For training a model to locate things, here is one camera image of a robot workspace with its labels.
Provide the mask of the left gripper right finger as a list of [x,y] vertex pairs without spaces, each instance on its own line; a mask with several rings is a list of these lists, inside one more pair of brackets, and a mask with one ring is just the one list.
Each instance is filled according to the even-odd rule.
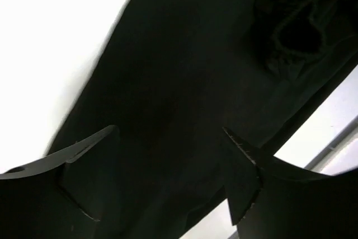
[[222,173],[239,238],[356,238],[357,170],[293,166],[224,129]]

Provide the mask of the black trousers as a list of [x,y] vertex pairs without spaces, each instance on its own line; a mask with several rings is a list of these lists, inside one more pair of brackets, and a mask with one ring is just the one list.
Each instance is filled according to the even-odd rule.
[[130,0],[51,145],[115,125],[95,238],[179,238],[224,199],[224,128],[262,147],[357,62],[357,0]]

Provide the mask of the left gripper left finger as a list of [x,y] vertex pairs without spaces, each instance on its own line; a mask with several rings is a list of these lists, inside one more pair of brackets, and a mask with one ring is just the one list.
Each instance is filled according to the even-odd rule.
[[1,238],[94,238],[118,142],[119,130],[110,125],[1,174]]

